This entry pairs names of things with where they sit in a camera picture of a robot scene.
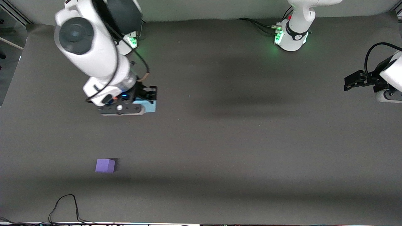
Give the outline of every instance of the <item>purple cube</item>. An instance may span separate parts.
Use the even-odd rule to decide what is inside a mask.
[[[96,161],[95,172],[113,173],[115,171],[115,161],[111,159],[98,159]]]

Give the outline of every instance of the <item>wall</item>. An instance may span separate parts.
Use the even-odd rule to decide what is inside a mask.
[[[63,0],[9,0],[35,23],[54,25]],[[289,7],[286,0],[138,0],[145,21],[191,19],[279,18]],[[369,16],[387,12],[398,0],[344,0],[317,7],[318,17]]]

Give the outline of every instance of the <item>gray table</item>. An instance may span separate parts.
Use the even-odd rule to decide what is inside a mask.
[[[74,193],[93,221],[401,225],[402,105],[343,91],[371,45],[401,45],[396,14],[311,29],[285,52],[245,21],[147,23],[157,112],[105,117],[53,27],[33,27],[0,109],[0,215],[42,221]],[[95,173],[98,158],[118,171]],[[70,200],[55,220],[74,220]]]

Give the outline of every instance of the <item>cable connector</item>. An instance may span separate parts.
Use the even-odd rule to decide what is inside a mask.
[[[271,25],[271,29],[281,31],[282,30],[282,25]]]

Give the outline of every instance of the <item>brown cable tip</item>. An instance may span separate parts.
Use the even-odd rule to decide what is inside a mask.
[[[147,79],[148,75],[149,75],[149,73],[145,73],[144,77],[142,77],[141,79],[138,79],[137,82],[144,81],[145,79]]]

